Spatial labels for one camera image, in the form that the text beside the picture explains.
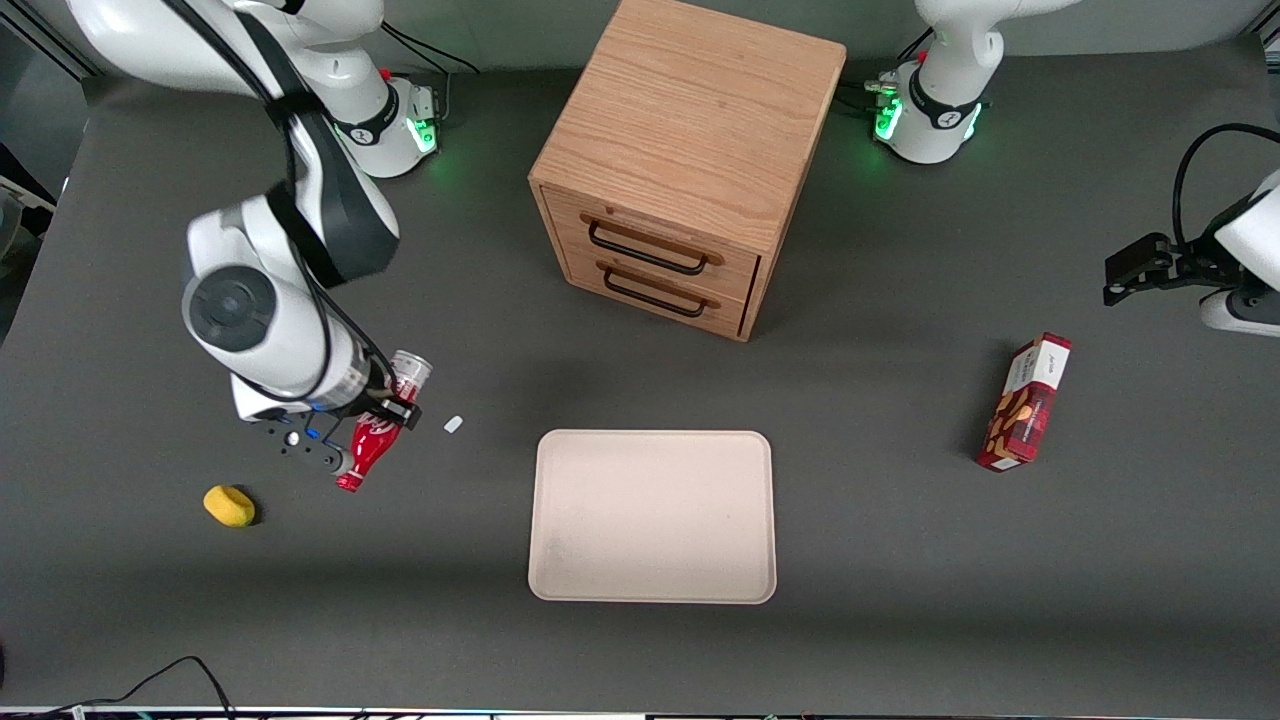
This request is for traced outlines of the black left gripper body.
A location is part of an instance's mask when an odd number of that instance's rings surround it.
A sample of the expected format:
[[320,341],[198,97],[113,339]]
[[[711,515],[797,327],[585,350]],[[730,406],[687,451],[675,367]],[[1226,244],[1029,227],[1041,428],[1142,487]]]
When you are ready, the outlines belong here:
[[1242,283],[1240,263],[1217,241],[1213,232],[1194,240],[1166,238],[1172,264],[1166,272],[1164,290],[1210,287],[1234,290]]

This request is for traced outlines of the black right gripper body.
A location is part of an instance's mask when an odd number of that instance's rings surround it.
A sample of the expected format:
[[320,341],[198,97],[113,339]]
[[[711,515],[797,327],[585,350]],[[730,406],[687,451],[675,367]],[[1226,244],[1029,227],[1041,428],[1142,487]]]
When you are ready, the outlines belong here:
[[348,419],[360,418],[365,414],[370,414],[374,421],[381,421],[375,416],[375,407],[383,398],[399,398],[399,396],[392,387],[379,388],[370,386],[362,389],[347,404],[330,404],[328,398],[325,398],[324,402],[320,402],[320,414],[333,419],[329,430],[337,430]]

